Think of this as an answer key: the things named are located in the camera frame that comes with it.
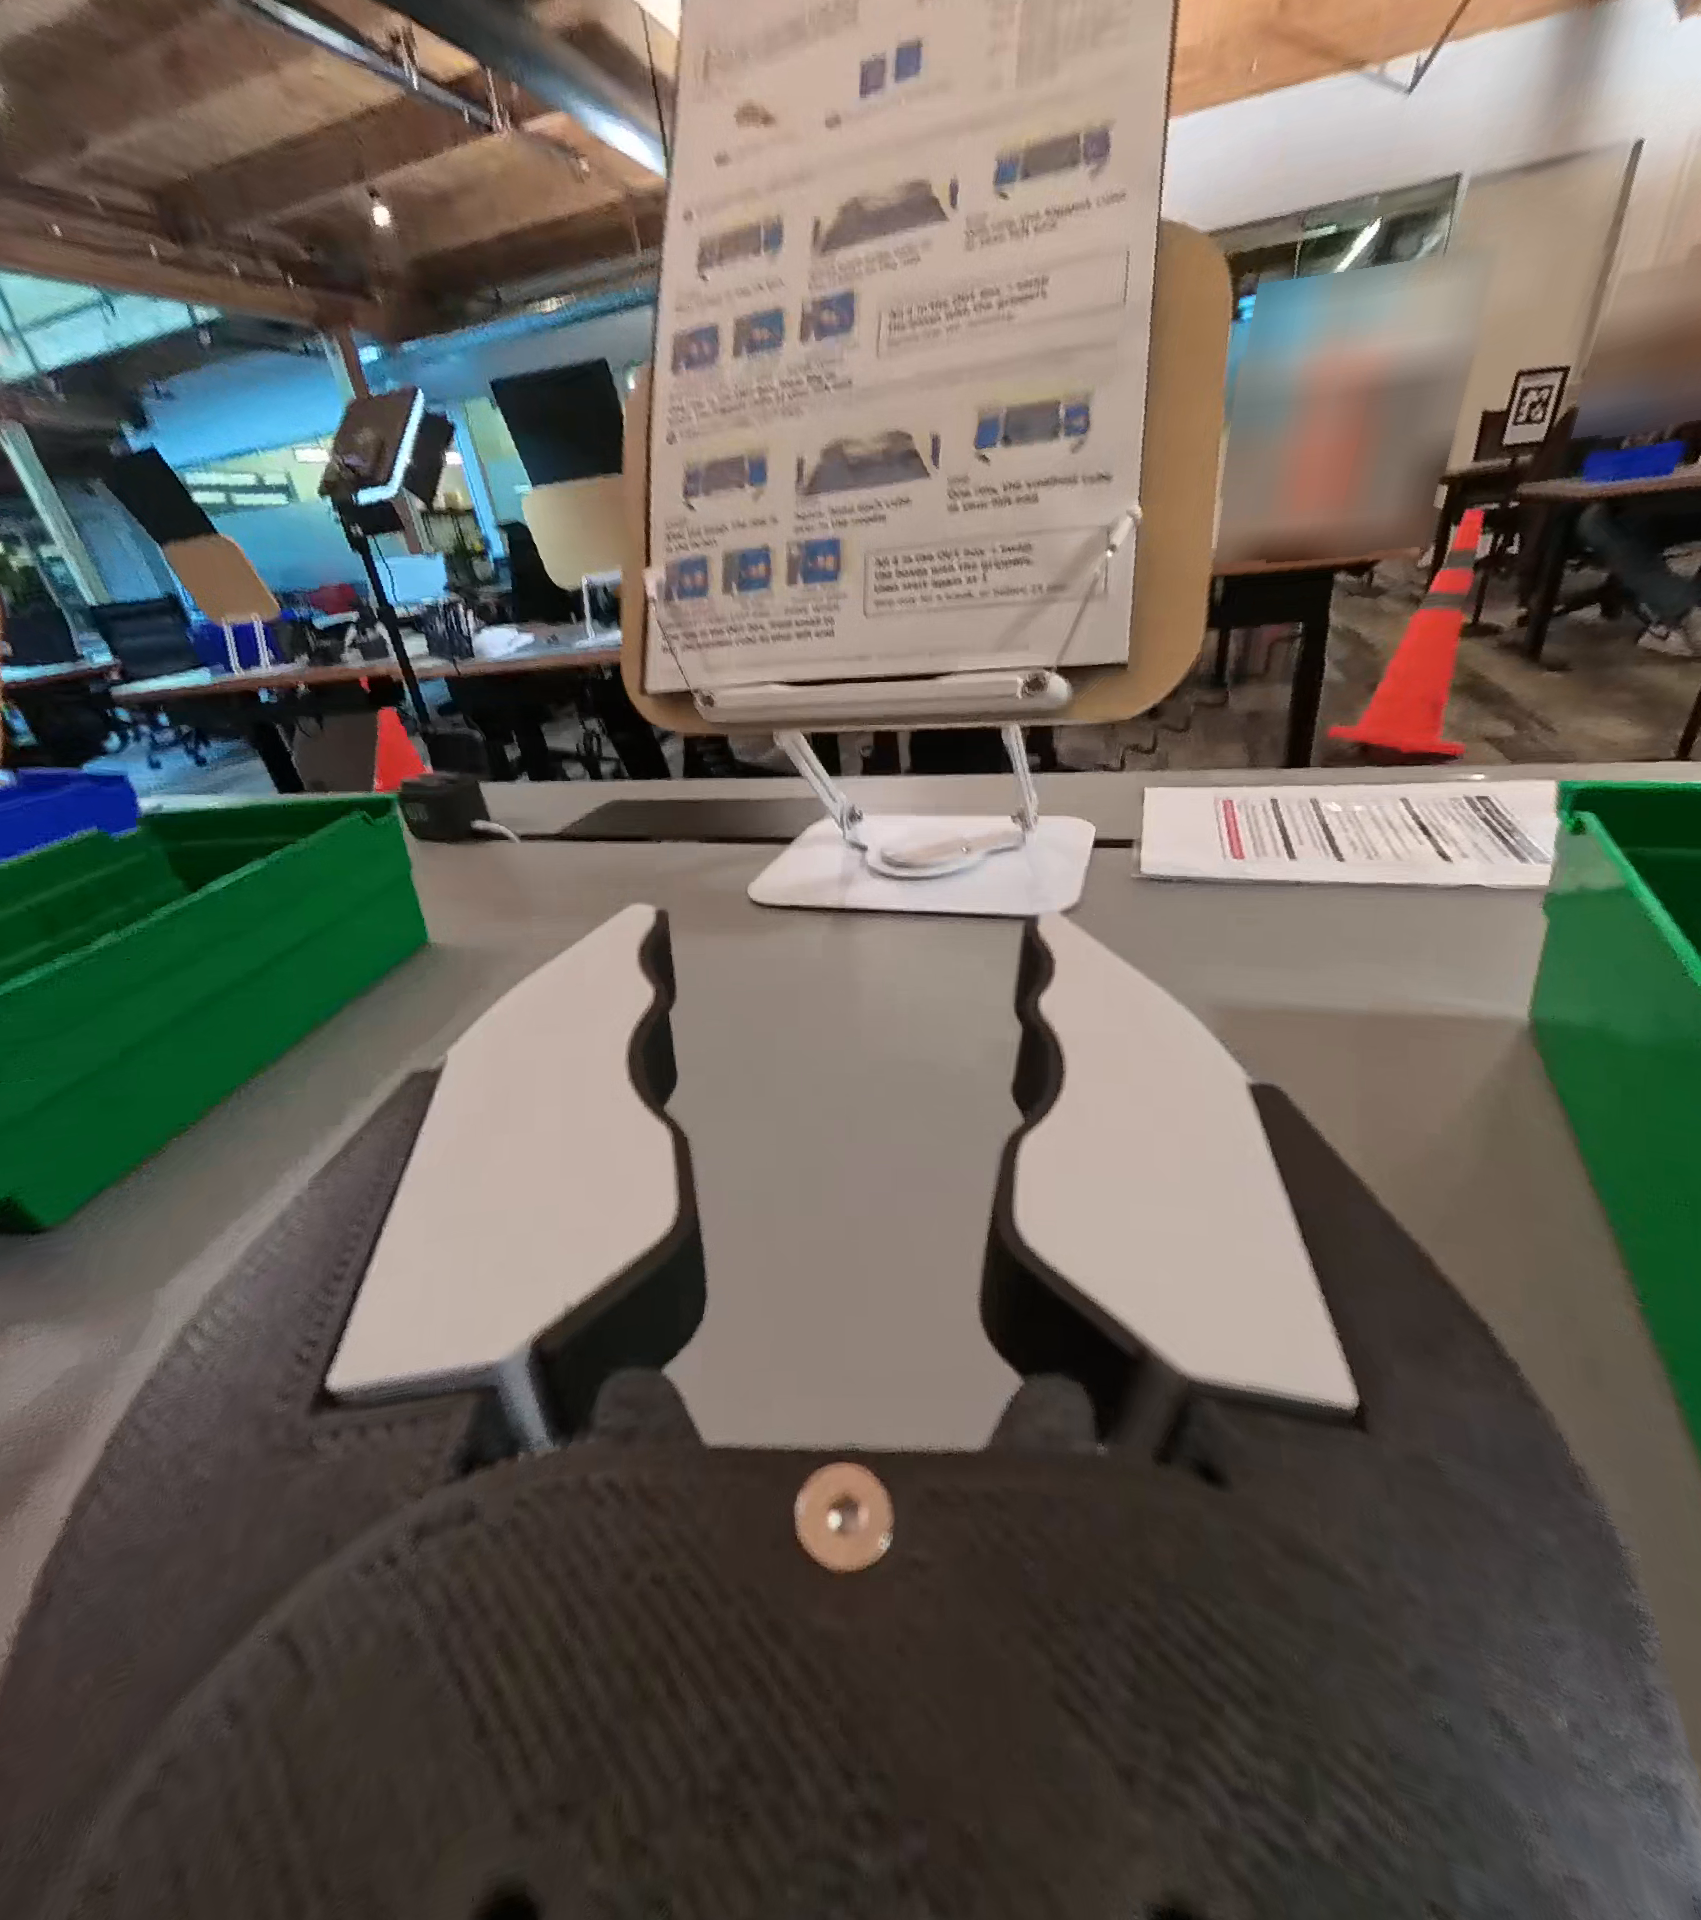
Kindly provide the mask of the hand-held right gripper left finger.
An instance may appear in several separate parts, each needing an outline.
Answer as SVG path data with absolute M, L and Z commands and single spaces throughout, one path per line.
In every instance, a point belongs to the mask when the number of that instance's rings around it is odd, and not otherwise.
M 342 1407 L 490 1396 L 556 1449 L 624 1373 L 661 1373 L 709 1302 L 676 1087 L 671 917 L 627 906 L 449 1049 L 340 1324 Z

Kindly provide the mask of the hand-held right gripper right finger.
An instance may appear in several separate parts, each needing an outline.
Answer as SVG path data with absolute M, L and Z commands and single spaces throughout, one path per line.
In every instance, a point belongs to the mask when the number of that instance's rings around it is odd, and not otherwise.
M 1255 1085 L 1181 999 L 1067 918 L 1024 927 L 983 1330 L 1103 1438 L 1193 1399 L 1351 1426 L 1361 1395 Z

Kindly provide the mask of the grey desk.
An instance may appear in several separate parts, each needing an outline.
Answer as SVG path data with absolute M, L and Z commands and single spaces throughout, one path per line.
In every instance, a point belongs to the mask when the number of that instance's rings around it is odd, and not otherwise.
M 53 1232 L 0 1236 L 0 1663 L 152 1360 L 410 1069 L 629 902 L 668 910 L 711 1297 L 672 1367 L 707 1437 L 971 1446 L 1009 1374 L 977 1286 L 1019 1040 L 1005 923 L 746 901 L 748 845 L 420 847 L 431 951 Z M 1527 895 L 1146 880 L 1097 851 L 1075 923 L 1287 1092 L 1524 1370 L 1637 1561 L 1701 1775 L 1701 1465 L 1529 1025 Z

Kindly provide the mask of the black power adapter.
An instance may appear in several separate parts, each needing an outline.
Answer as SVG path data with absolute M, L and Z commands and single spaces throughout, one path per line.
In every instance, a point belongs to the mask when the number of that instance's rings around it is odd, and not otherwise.
M 482 780 L 465 772 L 413 777 L 394 795 L 398 817 L 419 845 L 461 847 L 498 837 Z

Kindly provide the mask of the white paper sheet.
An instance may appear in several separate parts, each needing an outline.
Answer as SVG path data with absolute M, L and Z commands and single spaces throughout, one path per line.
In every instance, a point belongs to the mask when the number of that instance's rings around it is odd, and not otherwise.
M 1543 892 L 1554 780 L 1153 787 L 1139 871 L 1158 883 Z

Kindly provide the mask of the black office chair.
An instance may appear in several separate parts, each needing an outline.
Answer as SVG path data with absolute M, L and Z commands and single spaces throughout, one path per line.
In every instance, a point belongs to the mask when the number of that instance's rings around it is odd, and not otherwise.
M 174 595 L 129 601 L 106 601 L 87 607 L 93 635 L 99 639 L 114 681 L 110 698 L 124 718 L 128 737 L 145 749 L 147 769 L 160 765 L 160 752 L 179 750 L 193 767 L 204 767 L 207 738 L 198 728 L 166 718 L 166 708 L 125 707 L 122 697 L 129 685 L 170 681 L 198 672 L 204 663 L 190 639 L 190 618 Z

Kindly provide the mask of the background long table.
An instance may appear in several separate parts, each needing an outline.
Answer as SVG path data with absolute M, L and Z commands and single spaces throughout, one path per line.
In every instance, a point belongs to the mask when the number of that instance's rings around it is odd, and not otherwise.
M 621 666 L 618 635 L 562 631 L 505 658 L 300 660 L 247 672 L 193 668 L 119 683 L 110 701 L 124 713 L 150 710 L 184 728 L 243 742 L 271 791 L 297 796 L 304 780 L 294 762 L 296 744 L 327 722 L 408 708 L 422 715 L 422 731 L 432 731 L 440 718 L 425 690 L 438 689 L 449 708 L 478 733 L 477 769 L 493 772 L 505 762 L 500 744 L 514 742 L 528 721 L 573 705 Z

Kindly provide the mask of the background wooden board stand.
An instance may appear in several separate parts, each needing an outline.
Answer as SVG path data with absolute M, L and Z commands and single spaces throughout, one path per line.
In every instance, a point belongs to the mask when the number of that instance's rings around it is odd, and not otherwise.
M 190 607 L 217 631 L 228 672 L 271 670 L 269 625 L 281 607 L 246 552 L 217 532 L 166 541 L 160 552 Z

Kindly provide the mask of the large orange traffic cone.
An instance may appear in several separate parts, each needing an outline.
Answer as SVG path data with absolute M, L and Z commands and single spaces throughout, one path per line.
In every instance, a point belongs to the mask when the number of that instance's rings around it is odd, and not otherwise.
M 1368 705 L 1354 722 L 1330 727 L 1333 742 L 1385 765 L 1445 765 L 1462 756 L 1461 742 L 1445 735 L 1445 717 L 1476 584 L 1485 518 L 1482 508 L 1471 508 L 1457 523 Z

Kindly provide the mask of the studio light on tripod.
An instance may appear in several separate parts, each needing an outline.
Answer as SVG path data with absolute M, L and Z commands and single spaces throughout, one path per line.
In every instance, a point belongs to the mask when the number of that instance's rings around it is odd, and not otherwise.
M 407 708 L 417 722 L 419 755 L 435 775 L 451 775 L 454 767 L 436 761 L 440 731 L 432 725 L 414 660 L 398 628 L 398 616 L 383 584 L 381 559 L 374 548 L 384 510 L 407 494 L 407 478 L 427 416 L 419 388 L 398 388 L 383 396 L 355 396 L 335 425 L 331 450 L 317 485 L 329 506 L 342 538 L 365 577 L 367 595 L 379 628 L 383 631 L 389 663 L 398 670 Z

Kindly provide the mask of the instruction sheet on stand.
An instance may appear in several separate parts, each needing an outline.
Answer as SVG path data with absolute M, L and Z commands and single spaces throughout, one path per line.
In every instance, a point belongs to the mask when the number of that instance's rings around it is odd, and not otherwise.
M 1230 285 L 1220 250 L 1178 223 L 1157 228 L 1148 392 L 1136 498 L 1088 535 L 1065 607 L 1128 567 L 1126 657 L 1105 666 L 967 672 L 917 664 L 837 683 L 717 685 L 668 625 L 663 565 L 648 556 L 648 497 L 629 508 L 623 561 L 623 681 L 637 710 L 685 741 L 770 735 L 823 808 L 748 884 L 754 906 L 819 914 L 1035 921 L 1070 913 L 1097 828 L 1047 813 L 1028 755 L 1035 727 L 1106 727 L 1160 702 L 1194 664 L 1213 567 L 1225 444 Z M 812 735 L 990 731 L 1006 755 L 1012 805 L 987 814 L 877 813 L 812 746 Z

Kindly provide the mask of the black flat panel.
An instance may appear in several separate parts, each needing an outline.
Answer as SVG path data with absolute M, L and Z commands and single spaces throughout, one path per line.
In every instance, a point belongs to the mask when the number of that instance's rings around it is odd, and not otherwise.
M 623 388 L 604 358 L 490 383 L 528 488 L 623 473 Z

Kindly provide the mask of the printed instruction sheet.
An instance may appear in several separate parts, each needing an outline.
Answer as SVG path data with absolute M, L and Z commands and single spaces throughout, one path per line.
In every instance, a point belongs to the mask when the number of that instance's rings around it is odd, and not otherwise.
M 1126 658 L 1174 34 L 683 5 L 646 693 Z

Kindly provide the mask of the background dark table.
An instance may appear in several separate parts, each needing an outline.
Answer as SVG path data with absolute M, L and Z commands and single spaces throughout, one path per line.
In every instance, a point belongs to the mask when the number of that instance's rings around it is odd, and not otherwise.
M 1514 491 L 1512 504 L 1527 514 L 1540 516 L 1533 582 L 1527 601 L 1521 653 L 1540 663 L 1547 650 L 1553 618 L 1558 610 L 1558 591 L 1569 567 L 1576 523 L 1592 506 L 1632 506 L 1639 502 L 1681 502 L 1689 512 L 1701 500 L 1701 462 L 1693 462 L 1663 477 L 1617 481 L 1547 478 L 1524 483 Z

